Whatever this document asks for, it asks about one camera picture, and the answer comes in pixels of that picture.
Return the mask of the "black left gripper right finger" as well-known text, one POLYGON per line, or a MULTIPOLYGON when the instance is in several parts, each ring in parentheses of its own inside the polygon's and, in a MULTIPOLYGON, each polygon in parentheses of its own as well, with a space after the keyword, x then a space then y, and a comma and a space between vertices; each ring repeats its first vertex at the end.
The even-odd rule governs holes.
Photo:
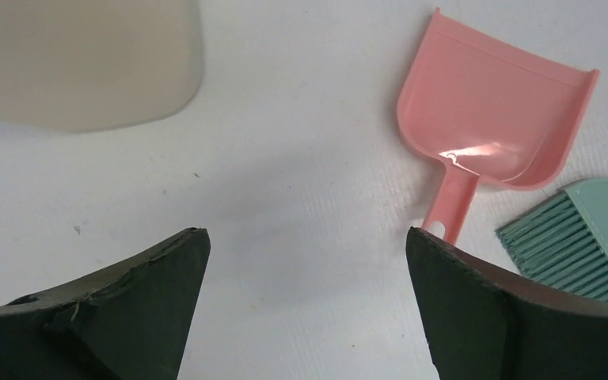
POLYGON ((608 379, 608 302, 472 256, 419 227, 405 255, 442 379, 608 379))

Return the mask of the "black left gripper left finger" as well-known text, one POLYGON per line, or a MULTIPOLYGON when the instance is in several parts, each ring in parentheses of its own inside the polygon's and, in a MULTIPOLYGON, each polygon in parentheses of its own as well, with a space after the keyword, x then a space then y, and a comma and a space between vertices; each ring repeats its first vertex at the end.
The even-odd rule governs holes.
POLYGON ((187 228, 0 306, 0 379, 175 379, 211 240, 187 228))

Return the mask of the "green hand brush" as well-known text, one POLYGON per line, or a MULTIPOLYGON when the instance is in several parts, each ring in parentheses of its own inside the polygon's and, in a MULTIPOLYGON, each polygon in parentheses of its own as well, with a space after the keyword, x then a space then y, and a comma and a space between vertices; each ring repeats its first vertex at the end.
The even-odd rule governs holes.
POLYGON ((496 236, 527 279, 608 302, 608 178, 561 188, 496 236))

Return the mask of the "pink plastic dustpan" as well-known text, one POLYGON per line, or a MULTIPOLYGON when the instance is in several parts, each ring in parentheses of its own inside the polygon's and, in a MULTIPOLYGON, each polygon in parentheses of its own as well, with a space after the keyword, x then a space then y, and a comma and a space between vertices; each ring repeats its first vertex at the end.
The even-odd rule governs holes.
POLYGON ((436 10, 397 100, 405 144, 444 170, 423 228, 438 222, 455 244, 479 186, 528 191, 553 182, 599 77, 436 10))

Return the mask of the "beige plastic waste bin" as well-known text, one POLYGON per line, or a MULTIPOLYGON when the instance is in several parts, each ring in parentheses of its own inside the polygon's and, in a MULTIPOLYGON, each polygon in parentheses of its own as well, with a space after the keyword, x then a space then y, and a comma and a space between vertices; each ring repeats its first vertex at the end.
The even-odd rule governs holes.
POLYGON ((0 1, 0 122, 102 131, 180 112, 203 77, 197 1, 0 1))

